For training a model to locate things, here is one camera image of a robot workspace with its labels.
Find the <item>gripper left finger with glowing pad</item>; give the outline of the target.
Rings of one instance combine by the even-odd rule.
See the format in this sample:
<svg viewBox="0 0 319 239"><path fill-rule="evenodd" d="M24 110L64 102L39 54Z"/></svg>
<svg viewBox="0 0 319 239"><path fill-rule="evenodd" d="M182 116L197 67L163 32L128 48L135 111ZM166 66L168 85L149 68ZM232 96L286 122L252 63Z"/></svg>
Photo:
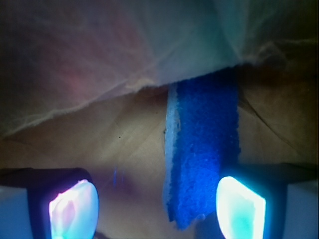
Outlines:
<svg viewBox="0 0 319 239"><path fill-rule="evenodd" d="M82 168L0 171L2 239L91 239L99 196Z"/></svg>

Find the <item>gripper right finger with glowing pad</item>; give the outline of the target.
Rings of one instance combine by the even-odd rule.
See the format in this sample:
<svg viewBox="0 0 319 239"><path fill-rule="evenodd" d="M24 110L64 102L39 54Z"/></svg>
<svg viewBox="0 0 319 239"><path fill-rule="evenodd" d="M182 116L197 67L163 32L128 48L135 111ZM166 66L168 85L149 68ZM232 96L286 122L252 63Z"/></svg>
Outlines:
<svg viewBox="0 0 319 239"><path fill-rule="evenodd" d="M318 166L238 164L221 172L216 210L226 239L317 239Z"/></svg>

